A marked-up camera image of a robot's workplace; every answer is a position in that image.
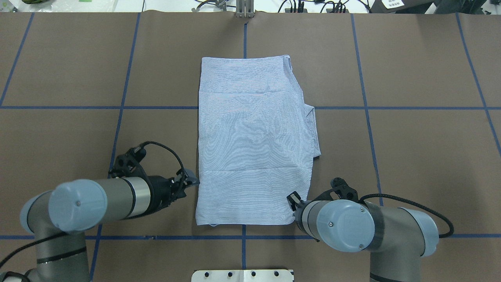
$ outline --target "striped fabric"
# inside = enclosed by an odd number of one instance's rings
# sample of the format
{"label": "striped fabric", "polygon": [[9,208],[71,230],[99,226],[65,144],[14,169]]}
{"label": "striped fabric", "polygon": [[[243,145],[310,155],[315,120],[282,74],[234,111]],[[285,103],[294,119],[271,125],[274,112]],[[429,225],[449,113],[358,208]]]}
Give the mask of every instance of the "striped fabric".
{"label": "striped fabric", "polygon": [[292,223],[320,149],[290,57],[203,58],[198,116],[197,224]]}

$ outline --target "white metal plate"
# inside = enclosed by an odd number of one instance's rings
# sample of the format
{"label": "white metal plate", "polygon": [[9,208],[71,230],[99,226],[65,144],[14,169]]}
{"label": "white metal plate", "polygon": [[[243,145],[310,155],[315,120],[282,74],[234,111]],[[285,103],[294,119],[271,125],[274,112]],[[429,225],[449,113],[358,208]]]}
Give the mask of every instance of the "white metal plate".
{"label": "white metal plate", "polygon": [[197,270],[191,276],[191,282],[294,282],[294,271],[287,269]]}

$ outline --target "robotic arm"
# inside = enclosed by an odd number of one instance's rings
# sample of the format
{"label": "robotic arm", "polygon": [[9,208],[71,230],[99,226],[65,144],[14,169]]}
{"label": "robotic arm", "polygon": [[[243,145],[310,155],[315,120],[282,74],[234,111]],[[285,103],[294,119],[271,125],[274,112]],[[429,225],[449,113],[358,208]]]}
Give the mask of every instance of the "robotic arm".
{"label": "robotic arm", "polygon": [[[357,191],[341,178],[331,181],[332,189],[313,201],[303,201],[297,192],[287,199],[300,230],[317,241],[343,252],[371,252],[371,282],[421,281],[421,257],[432,255],[438,239],[451,236],[452,223],[443,215],[415,202],[386,194],[358,199]],[[339,200],[334,200],[335,192]],[[365,201],[385,197],[424,209],[450,228],[439,235],[433,219],[426,213],[406,208],[380,207]]]}
{"label": "robotic arm", "polygon": [[[179,161],[175,177],[148,176],[139,162],[148,144],[161,146]],[[35,235],[37,268],[25,274],[0,273],[0,281],[89,282],[84,231],[98,224],[138,218],[168,207],[198,185],[168,147],[145,142],[116,158],[110,179],[80,179],[30,199],[21,211],[21,225]]]}

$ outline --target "paper tag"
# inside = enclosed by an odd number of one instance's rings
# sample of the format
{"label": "paper tag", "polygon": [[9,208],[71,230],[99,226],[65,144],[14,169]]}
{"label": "paper tag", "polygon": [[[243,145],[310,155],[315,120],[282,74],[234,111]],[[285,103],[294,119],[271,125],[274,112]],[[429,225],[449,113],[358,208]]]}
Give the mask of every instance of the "paper tag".
{"label": "paper tag", "polygon": [[382,0],[382,2],[387,9],[393,9],[405,5],[402,0]]}

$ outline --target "white floor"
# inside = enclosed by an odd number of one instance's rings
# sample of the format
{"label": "white floor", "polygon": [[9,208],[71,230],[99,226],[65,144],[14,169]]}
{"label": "white floor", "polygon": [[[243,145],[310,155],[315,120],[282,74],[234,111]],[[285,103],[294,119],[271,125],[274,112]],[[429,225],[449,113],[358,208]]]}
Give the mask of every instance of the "white floor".
{"label": "white floor", "polygon": [[[191,12],[199,3],[195,0],[93,0],[91,2],[80,2],[79,0],[49,0],[42,4],[27,5],[22,0],[11,0],[21,12],[140,12],[146,10],[158,10],[162,12]],[[228,5],[235,6],[236,0],[229,0]],[[254,8],[257,11],[268,13],[276,13],[282,4],[282,0],[255,0]],[[282,7],[282,13],[285,8],[290,8],[287,1]],[[315,4],[313,2],[305,2],[305,8],[309,13],[319,13],[323,4]],[[348,0],[346,3],[350,13],[367,13],[364,5],[358,0]],[[482,6],[484,11],[489,11],[495,15],[499,15],[501,9],[499,6],[492,5],[489,0]],[[235,8],[228,8],[229,11],[234,11]],[[204,5],[201,12],[217,12],[219,11],[214,5]],[[427,14],[434,11],[434,5],[430,7]]]}

